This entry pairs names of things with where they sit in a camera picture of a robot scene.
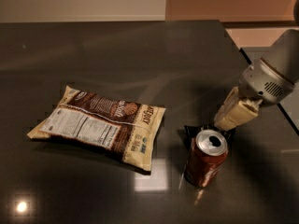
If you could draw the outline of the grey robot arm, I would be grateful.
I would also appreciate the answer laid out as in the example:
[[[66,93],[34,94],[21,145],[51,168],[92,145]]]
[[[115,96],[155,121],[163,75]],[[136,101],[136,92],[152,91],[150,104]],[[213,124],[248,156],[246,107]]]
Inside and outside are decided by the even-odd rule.
[[[214,118],[222,131],[255,119],[262,106],[276,105],[299,79],[299,31],[287,30],[256,62],[242,73]]]

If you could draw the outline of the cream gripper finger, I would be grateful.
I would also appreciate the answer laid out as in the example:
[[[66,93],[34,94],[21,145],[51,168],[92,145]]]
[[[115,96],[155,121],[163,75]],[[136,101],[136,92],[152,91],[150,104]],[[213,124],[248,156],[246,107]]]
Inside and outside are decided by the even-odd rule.
[[[257,118],[262,101],[242,99],[224,103],[214,118],[214,126],[229,131]]]
[[[217,117],[247,118],[249,116],[249,99],[238,87],[233,87],[217,112]]]

